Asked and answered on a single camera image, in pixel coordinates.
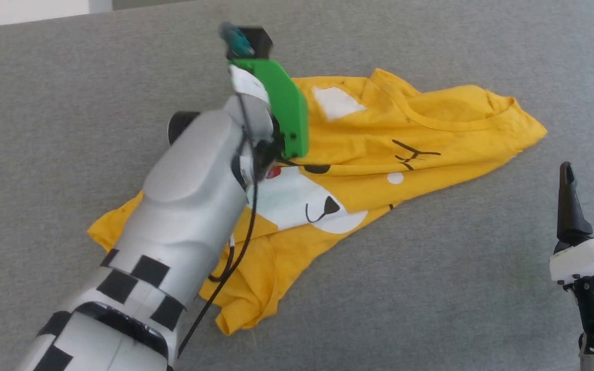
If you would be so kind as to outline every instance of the green plastic bracket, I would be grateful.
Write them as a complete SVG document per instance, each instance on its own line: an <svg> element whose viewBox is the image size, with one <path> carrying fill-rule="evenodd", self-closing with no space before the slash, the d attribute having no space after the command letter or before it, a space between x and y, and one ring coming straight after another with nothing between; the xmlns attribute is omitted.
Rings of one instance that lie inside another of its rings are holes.
<svg viewBox="0 0 594 371"><path fill-rule="evenodd" d="M285 140L283 157L304 157L308 153L308 104L292 78L271 59L233 59L231 63L252 73L269 94L272 114Z"/></svg>

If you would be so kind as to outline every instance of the black nose print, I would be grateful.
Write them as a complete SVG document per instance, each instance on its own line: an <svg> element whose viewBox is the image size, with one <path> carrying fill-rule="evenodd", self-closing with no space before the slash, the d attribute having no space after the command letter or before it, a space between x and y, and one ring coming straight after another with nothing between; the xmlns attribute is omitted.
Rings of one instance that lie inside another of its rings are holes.
<svg viewBox="0 0 594 371"><path fill-rule="evenodd" d="M304 213L306 213L306 220L309 223L315 223L316 221L319 221L320 219L324 218L326 215L336 213L339 210L340 210L340 205L337 204L336 201L331 196L327 196L327 199L325 199L325 207L323 209L323 212L322 212L322 215L320 216L320 218L317 218L315 221L312 221L311 218L309 218L308 204L306 204L306 210L304 210Z"/></svg>

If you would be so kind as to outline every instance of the red spot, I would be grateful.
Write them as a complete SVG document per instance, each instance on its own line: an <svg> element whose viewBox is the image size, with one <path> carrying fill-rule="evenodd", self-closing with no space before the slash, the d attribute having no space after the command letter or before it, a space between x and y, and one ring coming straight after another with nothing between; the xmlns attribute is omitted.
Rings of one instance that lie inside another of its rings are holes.
<svg viewBox="0 0 594 371"><path fill-rule="evenodd" d="M281 167L274 166L267 172L266 179L276 178L279 174L281 174Z"/></svg>

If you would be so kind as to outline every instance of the yellow shirt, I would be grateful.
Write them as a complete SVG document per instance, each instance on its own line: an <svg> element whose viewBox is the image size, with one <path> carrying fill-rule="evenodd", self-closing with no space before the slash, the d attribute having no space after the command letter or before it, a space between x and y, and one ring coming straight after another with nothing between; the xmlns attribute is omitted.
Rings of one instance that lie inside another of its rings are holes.
<svg viewBox="0 0 594 371"><path fill-rule="evenodd" d="M308 101L310 150L259 185L252 241L214 301L227 335L276 314L299 274L342 238L404 200L502 166L547 134L514 98L476 86L420 93L382 70L295 83ZM111 249L141 197L102 216L89 235ZM249 219L246 209L238 246ZM215 275L227 257L225 249ZM216 286L206 281L200 295Z"/></svg>

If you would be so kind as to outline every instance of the white dot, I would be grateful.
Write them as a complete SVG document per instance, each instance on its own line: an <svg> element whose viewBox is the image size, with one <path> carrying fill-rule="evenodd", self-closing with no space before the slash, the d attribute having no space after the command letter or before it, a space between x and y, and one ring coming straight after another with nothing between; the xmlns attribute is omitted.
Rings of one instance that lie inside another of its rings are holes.
<svg viewBox="0 0 594 371"><path fill-rule="evenodd" d="M391 172L386 175L386 178L391 184L400 184L405 180L405 176L401 172Z"/></svg>

